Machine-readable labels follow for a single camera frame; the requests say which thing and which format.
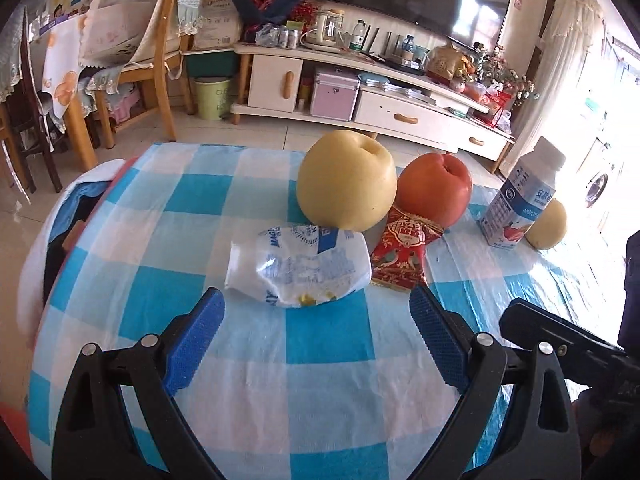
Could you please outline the blue checkered tablecloth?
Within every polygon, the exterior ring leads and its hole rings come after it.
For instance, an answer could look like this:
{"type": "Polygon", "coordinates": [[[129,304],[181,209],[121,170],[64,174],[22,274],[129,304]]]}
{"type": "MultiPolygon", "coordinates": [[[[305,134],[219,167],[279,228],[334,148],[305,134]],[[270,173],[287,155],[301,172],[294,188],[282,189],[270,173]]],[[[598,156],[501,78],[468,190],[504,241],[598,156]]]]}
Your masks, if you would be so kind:
{"type": "MultiPolygon", "coordinates": [[[[155,144],[107,193],[63,266],[37,338],[28,392],[32,456],[51,469],[54,427],[81,347],[122,348],[161,332],[209,287],[230,245],[303,221],[299,152],[155,144]]],[[[490,247],[476,188],[462,219],[426,250],[447,309],[495,333],[524,298],[594,330],[603,304],[587,256],[490,247]]],[[[230,479],[403,479],[458,400],[409,313],[405,292],[371,285],[336,304],[283,309],[226,290],[226,312],[176,401],[230,479]]]]}

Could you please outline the pink storage box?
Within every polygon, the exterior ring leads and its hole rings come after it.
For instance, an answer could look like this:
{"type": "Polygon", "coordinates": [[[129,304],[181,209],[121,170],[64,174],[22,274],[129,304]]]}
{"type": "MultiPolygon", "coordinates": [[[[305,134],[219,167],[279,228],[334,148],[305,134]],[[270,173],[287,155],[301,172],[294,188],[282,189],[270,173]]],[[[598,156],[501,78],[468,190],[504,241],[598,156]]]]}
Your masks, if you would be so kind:
{"type": "Polygon", "coordinates": [[[311,116],[349,122],[359,89],[360,80],[357,75],[341,68],[319,67],[314,74],[311,116]]]}

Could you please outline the dark wooden chair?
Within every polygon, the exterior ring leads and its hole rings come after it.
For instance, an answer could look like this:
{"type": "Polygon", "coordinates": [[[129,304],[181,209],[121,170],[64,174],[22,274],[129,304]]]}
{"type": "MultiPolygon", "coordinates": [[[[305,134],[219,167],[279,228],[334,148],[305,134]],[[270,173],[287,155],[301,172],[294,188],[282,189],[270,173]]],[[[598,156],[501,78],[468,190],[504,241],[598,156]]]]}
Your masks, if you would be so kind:
{"type": "Polygon", "coordinates": [[[9,154],[18,182],[35,193],[36,182],[27,159],[40,155],[55,192],[62,191],[53,160],[54,144],[49,131],[51,99],[36,88],[28,41],[26,6],[18,6],[1,31],[1,121],[9,133],[9,154]]]}

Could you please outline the white electric kettle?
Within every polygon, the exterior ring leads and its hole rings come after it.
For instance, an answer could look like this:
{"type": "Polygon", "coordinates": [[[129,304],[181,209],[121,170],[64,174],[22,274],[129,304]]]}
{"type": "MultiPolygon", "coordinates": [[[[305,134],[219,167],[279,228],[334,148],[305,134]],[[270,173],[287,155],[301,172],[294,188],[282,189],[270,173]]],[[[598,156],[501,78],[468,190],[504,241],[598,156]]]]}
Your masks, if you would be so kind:
{"type": "Polygon", "coordinates": [[[340,48],[343,45],[343,25],[343,10],[320,9],[314,26],[303,36],[303,42],[314,47],[340,48]]]}

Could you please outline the green trash bin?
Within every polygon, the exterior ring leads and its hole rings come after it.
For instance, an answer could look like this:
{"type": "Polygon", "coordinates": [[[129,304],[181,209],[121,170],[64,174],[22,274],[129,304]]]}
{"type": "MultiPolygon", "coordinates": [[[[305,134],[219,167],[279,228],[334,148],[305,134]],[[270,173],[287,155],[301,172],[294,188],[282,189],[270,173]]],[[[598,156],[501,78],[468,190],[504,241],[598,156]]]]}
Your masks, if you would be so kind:
{"type": "Polygon", "coordinates": [[[204,120],[221,120],[230,110],[231,79],[201,77],[194,79],[198,116],[204,120]]]}

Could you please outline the wooden chair with cover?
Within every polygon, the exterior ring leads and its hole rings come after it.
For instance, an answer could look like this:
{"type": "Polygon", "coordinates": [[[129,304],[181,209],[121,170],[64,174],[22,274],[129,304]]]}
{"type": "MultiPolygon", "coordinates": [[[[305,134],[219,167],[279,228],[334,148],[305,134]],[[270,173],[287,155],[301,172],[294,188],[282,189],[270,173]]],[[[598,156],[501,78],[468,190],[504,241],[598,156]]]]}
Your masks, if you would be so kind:
{"type": "Polygon", "coordinates": [[[80,42],[83,66],[94,70],[85,86],[106,148],[115,145],[107,97],[123,84],[148,88],[143,102],[159,112],[168,140],[177,139],[167,89],[169,79],[188,84],[182,54],[201,25],[203,0],[92,0],[80,42]]]}

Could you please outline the large yellow pear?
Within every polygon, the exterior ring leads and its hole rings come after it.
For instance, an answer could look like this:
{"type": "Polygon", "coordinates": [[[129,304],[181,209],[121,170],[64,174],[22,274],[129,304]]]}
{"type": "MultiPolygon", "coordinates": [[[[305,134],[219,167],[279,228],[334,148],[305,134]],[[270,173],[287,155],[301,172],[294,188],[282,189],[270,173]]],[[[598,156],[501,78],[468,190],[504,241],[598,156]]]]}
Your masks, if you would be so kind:
{"type": "Polygon", "coordinates": [[[386,216],[396,191],[392,154],[347,129],[324,134],[304,156],[296,180],[298,206],[311,223],[357,232],[386,216]]]}

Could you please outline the white yogurt bottle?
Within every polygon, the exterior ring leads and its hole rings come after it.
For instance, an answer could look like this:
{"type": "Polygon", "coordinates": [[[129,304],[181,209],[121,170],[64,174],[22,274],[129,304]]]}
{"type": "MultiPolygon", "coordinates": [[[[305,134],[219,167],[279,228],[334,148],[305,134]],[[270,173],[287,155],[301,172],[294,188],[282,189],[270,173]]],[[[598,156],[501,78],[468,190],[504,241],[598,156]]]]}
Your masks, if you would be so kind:
{"type": "Polygon", "coordinates": [[[301,224],[233,242],[224,287],[273,307],[302,308],[340,300],[371,278],[362,233],[301,224]]]}

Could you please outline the dining table with cloth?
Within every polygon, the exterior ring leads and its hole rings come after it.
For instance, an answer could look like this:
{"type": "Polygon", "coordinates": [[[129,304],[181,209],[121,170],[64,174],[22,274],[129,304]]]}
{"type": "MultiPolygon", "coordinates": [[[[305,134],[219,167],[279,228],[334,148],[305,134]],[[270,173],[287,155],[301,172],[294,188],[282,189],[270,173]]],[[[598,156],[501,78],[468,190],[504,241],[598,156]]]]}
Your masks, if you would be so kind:
{"type": "Polygon", "coordinates": [[[62,21],[54,20],[29,46],[36,89],[52,105],[47,115],[70,141],[82,171],[98,164],[86,126],[82,92],[78,89],[84,68],[80,62],[80,44],[85,19],[85,14],[75,14],[62,21]]]}

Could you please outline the white TV cabinet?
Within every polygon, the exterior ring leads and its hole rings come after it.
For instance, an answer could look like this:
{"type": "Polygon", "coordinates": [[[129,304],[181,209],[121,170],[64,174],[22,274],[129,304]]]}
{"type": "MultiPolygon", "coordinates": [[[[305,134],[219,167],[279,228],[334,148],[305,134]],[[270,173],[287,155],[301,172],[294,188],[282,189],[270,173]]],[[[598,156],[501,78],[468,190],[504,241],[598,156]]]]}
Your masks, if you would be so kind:
{"type": "Polygon", "coordinates": [[[240,56],[239,96],[231,105],[235,124],[243,116],[313,122],[358,130],[372,138],[391,136],[451,153],[466,151],[496,164],[514,143],[513,136],[474,115],[486,113],[486,106],[431,79],[392,70],[362,54],[256,44],[237,44],[234,52],[240,56]],[[342,76],[383,76],[402,87],[394,90],[389,84],[360,84],[352,114],[318,116],[299,95],[304,71],[312,68],[325,68],[342,76]]]}

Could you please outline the red apple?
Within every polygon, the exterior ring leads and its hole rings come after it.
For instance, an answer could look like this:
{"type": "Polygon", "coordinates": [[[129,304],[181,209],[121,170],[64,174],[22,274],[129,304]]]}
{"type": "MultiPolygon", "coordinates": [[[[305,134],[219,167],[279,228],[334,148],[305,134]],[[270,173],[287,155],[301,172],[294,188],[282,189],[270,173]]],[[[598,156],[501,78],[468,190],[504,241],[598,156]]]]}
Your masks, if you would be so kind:
{"type": "Polygon", "coordinates": [[[408,214],[448,229],[464,214],[472,188],[471,175],[462,160],[449,153],[428,153],[401,171],[395,204],[408,214]]]}

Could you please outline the Ambrosial yogurt carton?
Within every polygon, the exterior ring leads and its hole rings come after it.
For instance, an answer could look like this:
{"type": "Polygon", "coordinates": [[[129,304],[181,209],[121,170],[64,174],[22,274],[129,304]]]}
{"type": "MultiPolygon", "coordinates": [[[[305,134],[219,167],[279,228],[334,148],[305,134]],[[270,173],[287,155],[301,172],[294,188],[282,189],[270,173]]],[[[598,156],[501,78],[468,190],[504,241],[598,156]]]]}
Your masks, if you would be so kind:
{"type": "Polygon", "coordinates": [[[521,156],[478,220],[489,246],[511,249],[525,236],[556,192],[556,176],[565,156],[541,136],[521,156]]]}

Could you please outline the small yellow pear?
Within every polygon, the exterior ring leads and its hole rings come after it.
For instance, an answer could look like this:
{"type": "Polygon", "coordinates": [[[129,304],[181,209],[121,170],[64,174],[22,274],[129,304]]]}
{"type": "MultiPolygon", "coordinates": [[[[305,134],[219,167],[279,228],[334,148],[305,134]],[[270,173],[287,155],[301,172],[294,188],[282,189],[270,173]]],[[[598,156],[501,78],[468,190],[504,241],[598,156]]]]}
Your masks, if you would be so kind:
{"type": "Polygon", "coordinates": [[[567,213],[561,202],[552,198],[544,211],[526,232],[525,238],[537,250],[548,250],[559,244],[567,230],[567,213]]]}

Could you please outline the red snack wrapper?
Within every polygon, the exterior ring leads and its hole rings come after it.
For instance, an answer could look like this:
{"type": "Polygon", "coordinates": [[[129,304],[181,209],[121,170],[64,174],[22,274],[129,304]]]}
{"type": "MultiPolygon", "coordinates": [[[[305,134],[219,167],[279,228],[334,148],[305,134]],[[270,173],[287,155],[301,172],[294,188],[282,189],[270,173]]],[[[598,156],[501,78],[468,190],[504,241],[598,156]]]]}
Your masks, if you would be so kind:
{"type": "Polygon", "coordinates": [[[390,208],[382,236],[370,255],[373,283],[411,290],[426,282],[426,246],[444,229],[435,222],[390,208]]]}

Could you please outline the pink plastic trash bucket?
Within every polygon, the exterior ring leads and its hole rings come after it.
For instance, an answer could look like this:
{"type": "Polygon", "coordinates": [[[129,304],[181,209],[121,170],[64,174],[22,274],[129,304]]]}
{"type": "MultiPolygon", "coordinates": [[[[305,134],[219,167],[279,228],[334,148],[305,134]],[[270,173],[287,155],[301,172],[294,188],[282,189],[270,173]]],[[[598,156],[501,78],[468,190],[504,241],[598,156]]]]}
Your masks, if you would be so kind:
{"type": "Polygon", "coordinates": [[[23,410],[14,408],[10,404],[0,403],[0,416],[10,433],[21,447],[26,456],[32,460],[32,448],[30,447],[28,422],[26,413],[23,410]]]}

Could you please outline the white curtain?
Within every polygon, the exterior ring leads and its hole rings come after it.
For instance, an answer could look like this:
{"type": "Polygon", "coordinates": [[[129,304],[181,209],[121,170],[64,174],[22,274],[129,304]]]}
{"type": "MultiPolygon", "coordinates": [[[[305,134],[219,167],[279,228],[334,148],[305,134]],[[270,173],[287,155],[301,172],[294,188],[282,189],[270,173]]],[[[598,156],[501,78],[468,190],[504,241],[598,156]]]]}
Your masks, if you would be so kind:
{"type": "Polygon", "coordinates": [[[578,93],[580,72],[602,36],[603,11],[597,0],[555,0],[535,77],[539,99],[525,104],[515,119],[515,143],[499,166],[504,176],[542,136],[562,146],[575,119],[570,101],[578,93]]]}

